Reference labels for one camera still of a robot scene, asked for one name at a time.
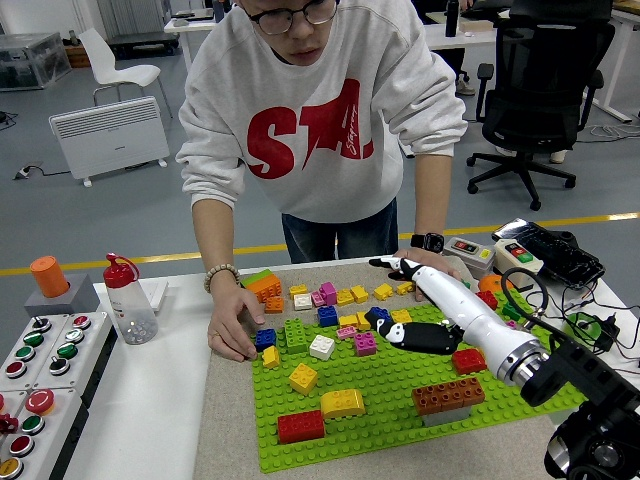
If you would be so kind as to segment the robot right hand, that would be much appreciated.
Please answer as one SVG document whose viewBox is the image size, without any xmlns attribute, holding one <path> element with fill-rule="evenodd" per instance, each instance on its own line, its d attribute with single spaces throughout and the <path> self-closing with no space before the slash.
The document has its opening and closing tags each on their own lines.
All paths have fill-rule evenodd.
<svg viewBox="0 0 640 480">
<path fill-rule="evenodd" d="M 463 341 L 483 351 L 494 376 L 507 385 L 524 385 L 548 359 L 539 339 L 509 328 L 464 284 L 450 275 L 412 260 L 374 257 L 376 267 L 401 272 L 416 283 L 427 298 L 463 331 Z"/>
</svg>

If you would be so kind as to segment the person's right hand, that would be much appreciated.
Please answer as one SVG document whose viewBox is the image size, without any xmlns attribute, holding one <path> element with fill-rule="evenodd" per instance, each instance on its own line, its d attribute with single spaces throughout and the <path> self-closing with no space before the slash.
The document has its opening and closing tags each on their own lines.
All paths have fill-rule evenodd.
<svg viewBox="0 0 640 480">
<path fill-rule="evenodd" d="M 256 359 L 256 347 L 239 319 L 246 312 L 255 325 L 265 323 L 264 309 L 256 295 L 231 281 L 213 286 L 211 297 L 213 312 L 207 330 L 211 350 L 222 358 L 236 362 Z"/>
</svg>

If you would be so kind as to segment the person's left hand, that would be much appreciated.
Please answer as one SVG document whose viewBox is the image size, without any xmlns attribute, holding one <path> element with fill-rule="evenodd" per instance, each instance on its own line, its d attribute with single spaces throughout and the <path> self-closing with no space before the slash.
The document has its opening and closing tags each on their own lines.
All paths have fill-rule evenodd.
<svg viewBox="0 0 640 480">
<path fill-rule="evenodd" d="M 439 271 L 447 273 L 449 276 L 456 280 L 461 279 L 461 274 L 458 270 L 452 267 L 448 261 L 439 253 L 430 252 L 417 247 L 409 247 L 399 249 L 394 253 L 395 257 L 405 258 L 417 262 L 421 265 L 433 267 Z"/>
</svg>

